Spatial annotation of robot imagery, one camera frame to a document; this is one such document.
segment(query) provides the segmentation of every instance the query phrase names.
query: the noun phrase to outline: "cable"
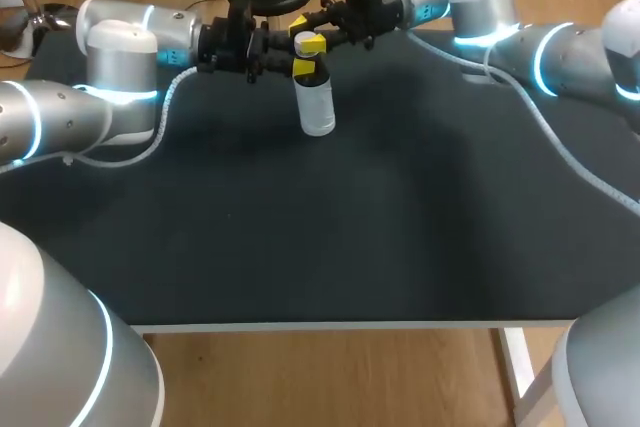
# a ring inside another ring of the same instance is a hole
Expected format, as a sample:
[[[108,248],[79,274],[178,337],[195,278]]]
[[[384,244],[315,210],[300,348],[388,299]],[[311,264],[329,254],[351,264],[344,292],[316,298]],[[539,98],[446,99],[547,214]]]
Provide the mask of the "cable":
[[[193,4],[190,4],[186,9],[184,10],[190,10],[191,7],[195,7],[198,4],[204,4],[205,2],[217,2],[218,0],[198,0],[196,2],[194,2]]]
[[[72,152],[59,152],[56,154],[44,155],[42,157],[32,157],[28,160],[16,160],[14,162],[11,162],[10,164],[0,166],[0,175],[6,174],[7,172],[11,172],[12,170],[16,170],[21,167],[26,167],[28,165],[35,164],[37,162],[42,162],[42,161],[57,158],[57,157],[62,157],[62,161],[68,166],[70,166],[71,164],[73,164],[74,161],[77,160],[78,162],[89,165],[91,167],[98,167],[98,168],[104,168],[104,169],[128,167],[130,165],[134,165],[134,164],[137,164],[138,162],[143,161],[144,159],[146,159],[156,151],[156,149],[162,142],[162,139],[164,138],[164,133],[167,129],[167,120],[169,118],[169,106],[171,105],[171,100],[173,99],[173,95],[176,89],[184,79],[186,79],[187,77],[193,74],[196,74],[197,72],[198,72],[197,67],[191,67],[190,69],[185,70],[184,72],[179,74],[175,79],[173,79],[173,81],[171,82],[171,85],[169,86],[169,89],[167,90],[167,95],[165,96],[164,102],[162,104],[162,113],[160,114],[160,125],[158,126],[158,133],[156,134],[156,137],[153,140],[153,143],[149,146],[147,150],[133,157],[132,159],[123,160],[119,162],[104,162],[101,160],[91,159],[82,154],[75,154]]]
[[[491,73],[495,77],[499,77],[505,82],[509,83],[515,91],[520,95],[525,105],[529,109],[529,112],[533,116],[534,120],[538,123],[538,126],[542,129],[542,132],[545,134],[551,145],[556,149],[560,157],[573,169],[573,171],[585,180],[587,183],[591,184],[597,190],[602,192],[603,194],[609,196],[611,199],[618,202],[623,207],[627,208],[630,212],[640,217],[640,203],[633,200],[631,197],[626,195],[623,192],[620,192],[615,187],[609,185],[600,177],[597,177],[593,174],[589,169],[587,169],[578,159],[576,159],[571,152],[564,146],[562,141],[558,138],[556,133],[553,131],[551,126],[547,123],[542,113],[538,109],[538,106],[535,104],[529,93],[522,87],[520,82],[514,79],[511,75],[506,73],[503,70],[497,69],[490,65],[486,65],[488,62],[488,56],[485,56],[485,64],[478,64],[476,62],[471,62],[468,60],[461,59],[456,57],[455,55],[451,55],[448,52],[438,49],[433,45],[425,42],[424,40],[418,38],[413,32],[407,33],[410,40],[418,44],[423,49],[435,54],[439,57],[442,57],[445,60],[450,62],[454,62],[463,67],[468,67],[470,69],[483,70]]]
[[[0,69],[13,69],[14,67],[20,67],[22,65],[27,65],[31,63],[31,59],[29,60],[25,60],[24,62],[18,62],[17,64],[11,64],[11,65],[0,65]]]
[[[119,162],[104,162],[101,160],[91,159],[82,154],[65,154],[63,158],[64,163],[67,165],[71,165],[73,161],[77,160],[78,162],[89,165],[91,167],[98,167],[103,169],[118,169],[121,167],[129,167],[131,165],[137,164],[138,162],[145,160],[147,157],[153,154],[162,143],[162,139],[164,138],[164,133],[167,129],[167,120],[169,118],[169,106],[171,105],[171,99],[173,99],[173,94],[175,93],[176,89],[184,79],[197,73],[198,73],[198,68],[191,67],[185,70],[184,72],[182,72],[181,74],[179,74],[175,79],[173,79],[173,82],[171,82],[171,85],[169,86],[169,90],[167,90],[167,95],[164,98],[164,103],[162,104],[162,113],[160,114],[160,125],[158,126],[158,133],[156,134],[156,138],[153,140],[153,143],[149,146],[147,150],[145,150],[139,155],[136,155],[132,159],[122,160]]]

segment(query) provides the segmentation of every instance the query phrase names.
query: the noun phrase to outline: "black table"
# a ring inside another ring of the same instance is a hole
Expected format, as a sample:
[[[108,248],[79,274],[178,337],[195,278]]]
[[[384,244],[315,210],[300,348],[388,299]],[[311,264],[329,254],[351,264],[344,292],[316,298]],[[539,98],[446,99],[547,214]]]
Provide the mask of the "black table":
[[[302,133],[290,79],[200,75],[152,158],[18,169],[0,219],[133,325],[550,321],[640,281],[640,221],[570,171],[512,90],[465,83],[401,33],[328,64],[327,137]],[[83,82],[74,37],[48,36],[28,76]],[[538,100],[579,159],[640,198],[622,121]]]

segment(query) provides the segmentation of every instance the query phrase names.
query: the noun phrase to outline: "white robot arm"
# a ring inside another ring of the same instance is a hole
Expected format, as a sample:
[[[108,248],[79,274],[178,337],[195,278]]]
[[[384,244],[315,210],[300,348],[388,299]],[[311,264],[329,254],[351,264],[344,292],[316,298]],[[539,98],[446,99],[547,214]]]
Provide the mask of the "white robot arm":
[[[507,71],[548,96],[611,109],[640,132],[640,0],[614,8],[602,30],[521,26],[514,0],[323,0],[322,11],[301,16],[284,35],[256,27],[242,5],[205,25],[192,12],[89,0],[77,24],[86,85],[0,83],[0,173],[52,155],[147,142],[157,125],[158,62],[243,73],[250,82],[264,70],[302,82],[318,73],[321,60],[310,56],[345,42],[373,48],[377,36],[449,16],[460,57]],[[308,35],[327,23],[339,30]],[[275,60],[269,49],[290,60]],[[296,72],[296,65],[308,70]],[[162,374],[144,342],[44,252],[0,224],[2,424],[155,427],[163,400]]]

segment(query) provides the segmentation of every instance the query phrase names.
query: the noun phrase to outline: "white table frame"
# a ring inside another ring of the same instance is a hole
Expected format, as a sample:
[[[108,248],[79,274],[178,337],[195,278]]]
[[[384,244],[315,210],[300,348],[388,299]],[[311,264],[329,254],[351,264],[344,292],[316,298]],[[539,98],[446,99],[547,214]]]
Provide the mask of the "white table frame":
[[[557,321],[456,321],[456,322],[274,322],[247,324],[140,325],[133,329],[143,334],[187,334],[225,332],[303,332],[330,330],[414,330],[414,329],[497,329],[505,360],[515,415],[529,408],[529,399],[521,402],[535,374],[524,335],[525,327],[568,327],[571,320]]]

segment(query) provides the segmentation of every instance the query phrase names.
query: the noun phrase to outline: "small bottle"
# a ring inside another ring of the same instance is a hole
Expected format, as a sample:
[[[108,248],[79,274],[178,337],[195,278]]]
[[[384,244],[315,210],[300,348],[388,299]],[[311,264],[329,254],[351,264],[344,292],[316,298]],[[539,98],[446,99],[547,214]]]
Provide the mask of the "small bottle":
[[[313,72],[298,75],[294,69],[293,84],[296,89],[302,130],[312,137],[322,137],[330,134],[336,126],[331,76],[321,54],[302,53],[300,48],[304,39],[315,35],[314,32],[301,32],[295,37],[294,45],[298,57],[305,62],[313,62],[315,66]]]

